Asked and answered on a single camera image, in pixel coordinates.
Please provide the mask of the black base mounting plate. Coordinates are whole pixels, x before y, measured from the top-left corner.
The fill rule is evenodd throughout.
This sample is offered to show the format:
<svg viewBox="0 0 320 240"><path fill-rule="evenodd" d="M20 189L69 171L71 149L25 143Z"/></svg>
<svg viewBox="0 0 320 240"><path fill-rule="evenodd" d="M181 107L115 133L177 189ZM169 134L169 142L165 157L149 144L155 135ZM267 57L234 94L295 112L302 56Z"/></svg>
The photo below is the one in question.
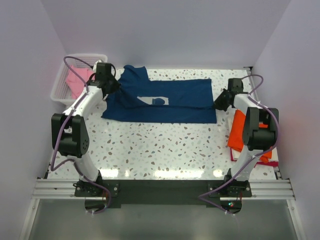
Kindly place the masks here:
<svg viewBox="0 0 320 240"><path fill-rule="evenodd" d="M224 180L104 180L73 184L74 195L84 198L84 206L94 213L123 205L205 205L231 213L242 208L242 199L252 197L248 181Z"/></svg>

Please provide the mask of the pink t-shirt in basket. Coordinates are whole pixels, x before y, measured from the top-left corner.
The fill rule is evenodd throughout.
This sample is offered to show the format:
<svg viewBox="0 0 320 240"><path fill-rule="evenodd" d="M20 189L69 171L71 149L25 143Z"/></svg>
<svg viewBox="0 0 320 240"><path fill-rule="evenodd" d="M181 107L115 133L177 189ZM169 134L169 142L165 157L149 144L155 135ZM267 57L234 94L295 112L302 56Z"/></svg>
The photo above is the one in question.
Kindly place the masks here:
<svg viewBox="0 0 320 240"><path fill-rule="evenodd" d="M94 73L91 68L78 68L73 65L70 66L86 83L90 76ZM66 84L70 88L71 98L77 99L84 90L83 81L76 76L71 70L68 70L68 75L65 79Z"/></svg>

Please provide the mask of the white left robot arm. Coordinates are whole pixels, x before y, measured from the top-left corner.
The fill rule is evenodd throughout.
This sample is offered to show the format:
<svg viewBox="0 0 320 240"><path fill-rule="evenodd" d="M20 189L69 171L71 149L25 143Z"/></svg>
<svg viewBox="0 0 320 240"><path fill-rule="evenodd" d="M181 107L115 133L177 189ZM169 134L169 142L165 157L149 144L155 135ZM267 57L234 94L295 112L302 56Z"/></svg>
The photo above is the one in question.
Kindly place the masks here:
<svg viewBox="0 0 320 240"><path fill-rule="evenodd" d="M99 196L104 184L98 180L100 171L88 153L90 138L86 119L92 108L116 92L121 84L116 80L116 68L111 63L97 61L92 70L93 74L87 81L71 70L84 83L83 91L68 109L51 117L53 155L50 171L54 172L63 164L72 162L79 180L87 182L86 191L92 196Z"/></svg>

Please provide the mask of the white folded t-shirt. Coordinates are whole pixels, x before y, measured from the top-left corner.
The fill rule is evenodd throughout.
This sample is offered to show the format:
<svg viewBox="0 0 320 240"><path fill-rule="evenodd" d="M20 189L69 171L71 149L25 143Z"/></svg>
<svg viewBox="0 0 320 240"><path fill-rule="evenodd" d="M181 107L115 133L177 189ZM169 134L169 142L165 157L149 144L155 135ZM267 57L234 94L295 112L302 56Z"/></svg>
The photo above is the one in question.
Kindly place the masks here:
<svg viewBox="0 0 320 240"><path fill-rule="evenodd" d="M243 143L243 129L245 123L245 116L241 111L236 111L235 113L235 122L234 119L229 117L227 119L228 127L229 127L229 138L227 142L227 146L230 148L230 158L232 162L236 162L240 157L240 153L244 147ZM263 154L257 165L270 166L270 167L278 167L279 166L279 158L277 149L274 148L272 151Z"/></svg>

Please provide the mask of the navy blue printed t-shirt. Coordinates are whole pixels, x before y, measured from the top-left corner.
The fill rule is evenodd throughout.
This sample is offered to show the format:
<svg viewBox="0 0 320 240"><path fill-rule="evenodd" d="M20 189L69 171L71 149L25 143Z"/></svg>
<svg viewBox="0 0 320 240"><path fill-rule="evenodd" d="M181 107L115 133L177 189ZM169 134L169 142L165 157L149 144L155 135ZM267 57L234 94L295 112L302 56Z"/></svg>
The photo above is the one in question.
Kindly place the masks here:
<svg viewBox="0 0 320 240"><path fill-rule="evenodd" d="M120 88L106 98L107 120L216 124L211 79L150 80L145 67L125 65Z"/></svg>

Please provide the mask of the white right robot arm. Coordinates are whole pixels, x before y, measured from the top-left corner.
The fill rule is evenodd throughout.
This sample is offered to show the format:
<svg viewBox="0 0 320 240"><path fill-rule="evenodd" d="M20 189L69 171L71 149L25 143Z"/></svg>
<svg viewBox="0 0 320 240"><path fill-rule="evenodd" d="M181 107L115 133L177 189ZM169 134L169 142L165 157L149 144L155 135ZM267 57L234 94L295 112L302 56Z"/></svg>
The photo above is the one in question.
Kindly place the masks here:
<svg viewBox="0 0 320 240"><path fill-rule="evenodd" d="M217 110L226 111L229 107L244 114L242 131L243 148L235 165L229 169L223 192L230 197L240 190L239 182L248 181L251 171L263 154L271 152L277 145L279 136L279 110L267 107L253 99L244 91L241 78L230 78L227 88L214 101Z"/></svg>

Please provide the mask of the aluminium frame rail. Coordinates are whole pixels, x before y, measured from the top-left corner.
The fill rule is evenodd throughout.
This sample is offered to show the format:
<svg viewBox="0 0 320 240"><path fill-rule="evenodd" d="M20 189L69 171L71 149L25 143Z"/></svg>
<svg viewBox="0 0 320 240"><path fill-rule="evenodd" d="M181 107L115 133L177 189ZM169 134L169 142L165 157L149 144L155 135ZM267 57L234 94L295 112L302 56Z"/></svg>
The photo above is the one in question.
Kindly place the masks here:
<svg viewBox="0 0 320 240"><path fill-rule="evenodd" d="M266 108L266 105L261 103L257 94L257 89L262 85L263 77L258 76L257 73L254 73L253 67L247 67L246 71L248 75L251 75L248 77L252 88L252 93L250 94L251 98ZM257 200L294 201L296 198L290 179L282 179L280 170L277 167L274 171L272 171L272 173L275 174L276 179L256 179L249 181L252 198Z"/></svg>

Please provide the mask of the orange folded t-shirt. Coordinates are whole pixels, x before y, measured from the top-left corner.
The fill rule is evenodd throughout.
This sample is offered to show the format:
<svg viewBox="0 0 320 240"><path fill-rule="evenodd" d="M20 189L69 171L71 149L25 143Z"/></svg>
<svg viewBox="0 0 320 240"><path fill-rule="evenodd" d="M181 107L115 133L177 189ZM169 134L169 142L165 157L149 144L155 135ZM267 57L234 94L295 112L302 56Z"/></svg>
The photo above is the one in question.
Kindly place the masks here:
<svg viewBox="0 0 320 240"><path fill-rule="evenodd" d="M245 125L246 116L240 111L236 110L234 114L234 118L231 121L232 125L230 127L229 138L227 142L227 146L235 151L235 153L240 154L243 150L244 143L243 143L243 130ZM259 127L267 128L266 124L260 123ZM272 158L272 151L263 154L260 157L260 161L264 164L269 163L269 160Z"/></svg>

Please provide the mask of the white plastic basket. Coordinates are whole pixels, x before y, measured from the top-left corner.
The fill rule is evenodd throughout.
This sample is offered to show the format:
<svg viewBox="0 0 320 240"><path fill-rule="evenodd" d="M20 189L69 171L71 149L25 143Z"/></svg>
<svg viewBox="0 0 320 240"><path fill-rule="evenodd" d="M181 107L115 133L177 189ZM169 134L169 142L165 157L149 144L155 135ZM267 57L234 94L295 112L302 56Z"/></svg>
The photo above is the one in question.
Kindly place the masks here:
<svg viewBox="0 0 320 240"><path fill-rule="evenodd" d="M61 63L50 95L52 101L60 102L66 106L72 105L85 88L79 77L87 82L93 73L90 67L99 60L108 61L105 54L76 53L71 56L78 59L68 58L66 60L68 66L64 62Z"/></svg>

